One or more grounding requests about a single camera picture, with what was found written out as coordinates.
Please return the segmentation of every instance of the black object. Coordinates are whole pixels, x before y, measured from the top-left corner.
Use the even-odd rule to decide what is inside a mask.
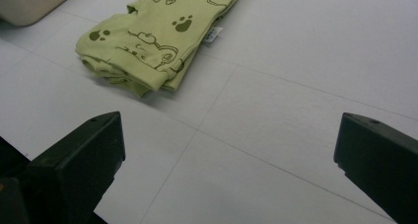
[[[89,119],[31,162],[1,138],[0,223],[105,223],[93,211],[124,160],[119,112]]]
[[[418,223],[418,141],[372,118],[342,116],[334,161],[397,223]]]

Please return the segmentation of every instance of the folded clothing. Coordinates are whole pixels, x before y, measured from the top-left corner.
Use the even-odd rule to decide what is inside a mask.
[[[84,65],[142,97],[176,90],[211,27],[237,0],[137,0],[80,37]]]

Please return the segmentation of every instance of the beige object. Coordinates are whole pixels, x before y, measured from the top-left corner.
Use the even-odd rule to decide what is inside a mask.
[[[15,26],[40,20],[65,0],[0,0],[0,19]]]

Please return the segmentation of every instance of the folded green garment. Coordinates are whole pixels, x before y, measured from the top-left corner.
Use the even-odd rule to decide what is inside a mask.
[[[82,35],[76,52],[111,85],[142,97],[176,90],[199,44],[237,0],[137,0]]]

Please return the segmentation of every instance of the white label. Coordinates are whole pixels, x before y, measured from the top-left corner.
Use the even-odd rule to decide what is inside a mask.
[[[205,39],[203,40],[204,42],[212,42],[216,36],[218,35],[218,33],[222,30],[221,27],[213,27],[209,33],[206,35]]]

